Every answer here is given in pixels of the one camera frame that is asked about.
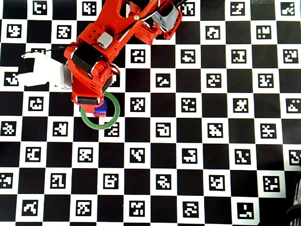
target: black square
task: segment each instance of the black square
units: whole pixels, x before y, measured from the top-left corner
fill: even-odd
[[[284,170],[282,145],[256,145],[258,170]]]
[[[22,37],[22,24],[8,24],[6,37],[11,39],[20,39]]]
[[[254,94],[255,118],[280,118],[279,94]]]
[[[73,168],[71,194],[97,194],[97,169]]]
[[[152,68],[175,68],[174,45],[152,45],[150,51]]]
[[[227,69],[228,93],[253,93],[251,69]]]
[[[200,69],[177,69],[176,91],[177,92],[201,92]]]
[[[200,44],[200,23],[197,21],[183,21],[175,33],[176,44]]]
[[[258,197],[257,172],[254,170],[231,170],[231,195]]]
[[[22,141],[46,141],[47,117],[23,117]]]
[[[89,120],[99,124],[99,118],[93,117]],[[88,127],[81,117],[74,117],[73,141],[98,142],[98,133],[98,130]]]
[[[225,1],[201,1],[201,20],[225,20]]]
[[[178,195],[203,196],[203,171],[198,169],[177,170]]]
[[[16,220],[17,195],[0,195],[0,221]]]
[[[160,223],[177,222],[176,196],[151,196],[150,221]]]
[[[72,143],[47,142],[46,167],[71,167]]]
[[[3,19],[27,19],[27,1],[3,1]]]
[[[278,68],[277,45],[252,45],[253,68]]]
[[[225,45],[201,45],[202,68],[226,68]]]
[[[19,170],[18,194],[44,194],[45,168]]]
[[[229,142],[255,144],[253,119],[229,119]]]
[[[126,142],[149,142],[150,119],[149,118],[126,118]]]
[[[176,169],[175,144],[151,144],[151,168]]]
[[[38,215],[39,200],[23,200],[22,216],[34,217]]]
[[[51,21],[28,20],[28,43],[51,43]]]
[[[151,93],[151,117],[175,117],[175,93]]]
[[[20,142],[0,142],[0,167],[18,167]]]
[[[278,44],[300,44],[301,28],[297,21],[277,21]]]
[[[281,93],[301,93],[300,69],[279,69],[279,82]]]
[[[69,221],[70,195],[45,195],[43,221]]]
[[[228,116],[227,94],[203,93],[202,112],[203,118],[226,118]]]
[[[251,44],[250,21],[226,21],[226,44]]]
[[[18,67],[20,63],[20,57],[25,53],[26,44],[11,44],[2,43],[1,44],[1,57],[0,66],[7,67]]]
[[[92,214],[92,200],[76,200],[76,210],[75,210],[76,216],[90,217],[91,214]]]
[[[17,128],[16,121],[2,121],[0,136],[4,137],[15,137]]]
[[[0,115],[21,116],[22,112],[23,92],[0,92]]]
[[[204,206],[206,223],[232,224],[231,197],[204,197]]]
[[[202,143],[202,119],[177,118],[177,143]]]
[[[150,92],[150,69],[126,69],[126,92]]]
[[[123,168],[124,143],[99,143],[99,167]]]
[[[124,194],[150,194],[149,169],[125,169]]]
[[[204,169],[230,169],[228,144],[203,144],[203,159]]]
[[[301,144],[299,130],[301,128],[301,120],[299,119],[283,119],[282,134],[284,144]]]
[[[75,20],[77,18],[76,0],[53,0],[53,20]]]
[[[145,201],[130,201],[130,217],[145,217]]]
[[[123,222],[123,195],[99,195],[98,222]]]

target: green rubber ring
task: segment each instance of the green rubber ring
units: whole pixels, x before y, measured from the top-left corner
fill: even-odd
[[[113,94],[108,93],[108,92],[105,92],[104,96],[107,97],[108,99],[110,99],[113,102],[114,107],[115,107],[115,114],[114,114],[113,118],[111,119],[111,121],[109,121],[108,123],[106,123],[104,125],[98,125],[98,124],[91,122],[86,115],[85,109],[83,107],[80,108],[80,114],[81,114],[81,117],[82,117],[84,123],[92,129],[96,129],[96,130],[108,129],[112,125],[115,124],[118,117],[120,116],[120,105],[119,105],[119,102],[116,99],[116,97],[114,97]]]

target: checkerboard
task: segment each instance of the checkerboard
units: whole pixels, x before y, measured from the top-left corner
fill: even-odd
[[[171,40],[121,50],[108,89],[121,114],[97,131],[70,90],[15,75],[24,52],[76,41],[103,3],[0,1],[0,225],[285,225],[301,158],[300,1],[181,5]]]

